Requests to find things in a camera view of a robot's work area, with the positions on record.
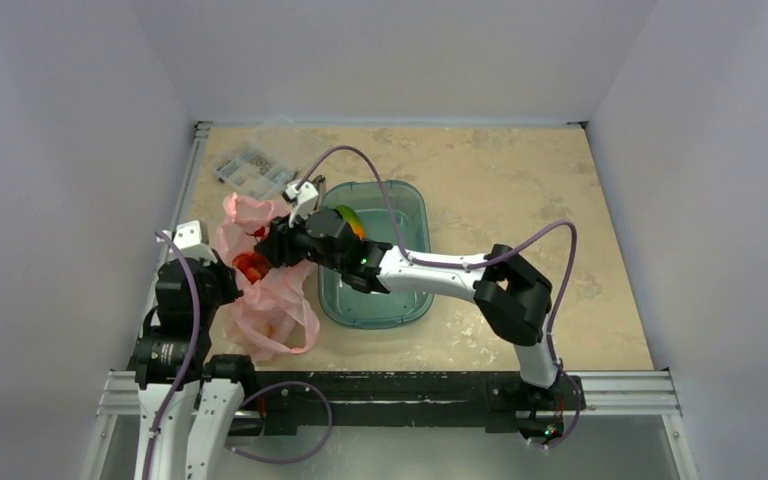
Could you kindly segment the pink plastic bag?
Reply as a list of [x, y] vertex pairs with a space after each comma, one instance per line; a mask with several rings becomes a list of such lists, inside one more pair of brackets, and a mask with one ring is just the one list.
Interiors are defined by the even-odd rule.
[[235, 271], [242, 296], [229, 313], [227, 334], [256, 362], [277, 355], [299, 355], [317, 342], [320, 322], [304, 293], [305, 281], [316, 266], [302, 261], [291, 267], [274, 268], [263, 280], [250, 285], [232, 266], [232, 248], [243, 231], [268, 227], [271, 220], [290, 213], [282, 201], [256, 200], [237, 193], [222, 201], [224, 218], [218, 227], [215, 250]]

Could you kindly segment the red fake strawberry bunch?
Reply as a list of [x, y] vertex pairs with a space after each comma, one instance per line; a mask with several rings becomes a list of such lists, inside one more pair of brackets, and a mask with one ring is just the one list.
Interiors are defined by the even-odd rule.
[[260, 282], [274, 269], [274, 265], [255, 249], [266, 238], [267, 233], [266, 226], [243, 231], [232, 248], [232, 266], [250, 285]]

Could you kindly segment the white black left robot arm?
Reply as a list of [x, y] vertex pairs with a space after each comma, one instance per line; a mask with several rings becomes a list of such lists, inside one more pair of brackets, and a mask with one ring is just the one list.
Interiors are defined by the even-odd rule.
[[257, 399], [251, 358], [210, 356], [218, 309], [240, 297], [220, 261], [170, 261], [158, 271], [153, 309], [132, 355], [140, 417], [137, 479], [209, 479], [238, 409]]

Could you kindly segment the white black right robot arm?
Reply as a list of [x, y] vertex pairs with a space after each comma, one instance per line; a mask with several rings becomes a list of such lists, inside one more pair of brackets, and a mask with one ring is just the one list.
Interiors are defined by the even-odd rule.
[[273, 267], [312, 262], [364, 294], [420, 292], [469, 302], [513, 345], [524, 399], [544, 407], [560, 394], [560, 367], [547, 325], [552, 284], [509, 246], [496, 244], [488, 253], [467, 256], [402, 251], [361, 238], [336, 210], [322, 209], [304, 220], [273, 219], [254, 250]]

